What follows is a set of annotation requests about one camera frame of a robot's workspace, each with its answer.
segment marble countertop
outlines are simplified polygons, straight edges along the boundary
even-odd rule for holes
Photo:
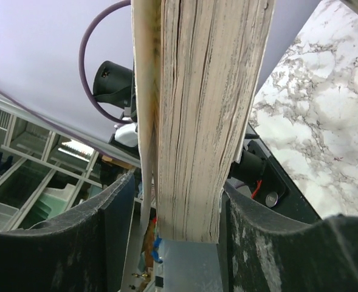
[[[250,123],[322,217],[358,215],[358,16],[323,0],[255,97]]]

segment black device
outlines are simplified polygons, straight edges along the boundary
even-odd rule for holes
[[[98,103],[117,106],[124,110],[124,116],[137,122],[134,80],[134,70],[105,61],[95,75],[92,94]]]

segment white object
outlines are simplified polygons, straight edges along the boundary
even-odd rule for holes
[[[137,124],[123,125],[115,132],[115,141],[127,147],[135,147],[138,144]]]
[[[71,195],[73,194],[76,186],[73,184],[67,184],[63,189],[56,189],[53,187],[46,187],[44,189],[44,194],[48,196],[53,196],[65,202],[68,202],[71,199]]]

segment blue object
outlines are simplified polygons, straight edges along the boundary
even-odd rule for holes
[[[153,250],[151,252],[152,258],[156,263],[162,263],[162,259],[159,257],[158,249],[162,239],[157,235],[156,240],[153,243]]]

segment book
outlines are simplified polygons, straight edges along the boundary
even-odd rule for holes
[[[131,7],[138,148],[143,184],[140,230],[145,234],[152,201],[153,173],[157,173],[158,160],[161,0],[135,0]],[[154,179],[154,184],[157,185],[157,179]]]
[[[249,119],[274,3],[133,1],[143,202],[153,175],[162,238],[218,242],[221,192]]]

